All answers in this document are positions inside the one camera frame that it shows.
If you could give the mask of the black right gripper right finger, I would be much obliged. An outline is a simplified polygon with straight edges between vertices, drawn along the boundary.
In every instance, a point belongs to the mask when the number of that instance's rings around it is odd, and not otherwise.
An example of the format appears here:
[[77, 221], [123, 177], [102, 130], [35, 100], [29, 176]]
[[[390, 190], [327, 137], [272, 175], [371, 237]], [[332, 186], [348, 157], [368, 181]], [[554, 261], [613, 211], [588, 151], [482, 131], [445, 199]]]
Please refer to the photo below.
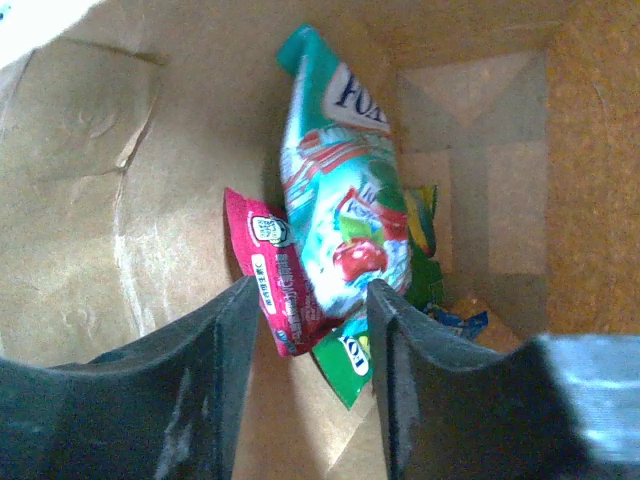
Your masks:
[[635, 479], [639, 339], [539, 335], [479, 346], [381, 280], [366, 299], [392, 479]]

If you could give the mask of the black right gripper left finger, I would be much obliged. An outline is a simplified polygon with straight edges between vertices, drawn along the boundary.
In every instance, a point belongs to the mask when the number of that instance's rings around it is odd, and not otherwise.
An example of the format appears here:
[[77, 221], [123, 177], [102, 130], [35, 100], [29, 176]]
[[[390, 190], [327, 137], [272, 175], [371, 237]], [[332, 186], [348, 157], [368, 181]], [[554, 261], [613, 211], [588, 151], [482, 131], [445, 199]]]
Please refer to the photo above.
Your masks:
[[1, 363], [5, 479], [228, 479], [259, 316], [246, 276], [84, 363]]

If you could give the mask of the yellow green snack packet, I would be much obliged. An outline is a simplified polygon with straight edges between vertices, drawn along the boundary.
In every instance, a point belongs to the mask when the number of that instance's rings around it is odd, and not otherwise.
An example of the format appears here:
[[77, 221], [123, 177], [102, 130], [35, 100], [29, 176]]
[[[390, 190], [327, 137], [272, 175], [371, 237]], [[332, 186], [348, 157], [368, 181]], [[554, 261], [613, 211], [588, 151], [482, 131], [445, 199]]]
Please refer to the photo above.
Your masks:
[[[437, 250], [434, 220], [438, 187], [405, 191], [409, 215], [412, 282], [407, 298], [421, 309], [443, 301], [443, 275], [434, 259]], [[334, 329], [312, 350], [324, 378], [342, 404], [350, 409], [373, 374], [366, 310]]]

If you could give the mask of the red snack packet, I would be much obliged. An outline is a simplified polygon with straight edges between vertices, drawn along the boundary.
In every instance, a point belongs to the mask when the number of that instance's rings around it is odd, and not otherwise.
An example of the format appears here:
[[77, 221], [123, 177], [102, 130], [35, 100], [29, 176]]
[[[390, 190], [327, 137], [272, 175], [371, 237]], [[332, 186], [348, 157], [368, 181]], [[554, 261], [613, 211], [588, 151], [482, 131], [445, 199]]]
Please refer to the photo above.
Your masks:
[[224, 205], [236, 260], [258, 284], [260, 307], [279, 355], [310, 351], [342, 318], [319, 306], [301, 266], [285, 213], [227, 188]]

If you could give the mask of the teal snack packet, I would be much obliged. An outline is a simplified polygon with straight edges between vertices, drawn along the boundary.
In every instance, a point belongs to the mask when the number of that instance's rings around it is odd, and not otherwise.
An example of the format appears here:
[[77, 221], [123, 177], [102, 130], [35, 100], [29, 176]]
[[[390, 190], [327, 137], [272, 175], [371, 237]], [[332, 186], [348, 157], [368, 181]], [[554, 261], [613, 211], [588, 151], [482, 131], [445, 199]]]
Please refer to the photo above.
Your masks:
[[294, 84], [281, 146], [286, 212], [322, 311], [347, 318], [367, 285], [410, 281], [407, 208], [390, 125], [364, 84], [305, 24], [277, 54]]

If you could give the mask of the brown paper bag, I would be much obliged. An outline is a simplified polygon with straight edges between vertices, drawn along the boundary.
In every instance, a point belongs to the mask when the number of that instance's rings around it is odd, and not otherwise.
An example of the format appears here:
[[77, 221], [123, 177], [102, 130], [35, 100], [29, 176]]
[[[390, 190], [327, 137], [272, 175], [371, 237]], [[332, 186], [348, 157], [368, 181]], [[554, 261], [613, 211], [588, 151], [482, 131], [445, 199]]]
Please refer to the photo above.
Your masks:
[[[284, 201], [314, 25], [390, 120], [401, 183], [438, 183], [438, 257], [477, 345], [639, 339], [635, 1], [5, 1], [1, 363], [87, 363], [243, 278], [224, 191]], [[373, 379], [345, 408], [258, 316], [228, 479], [392, 479]]]

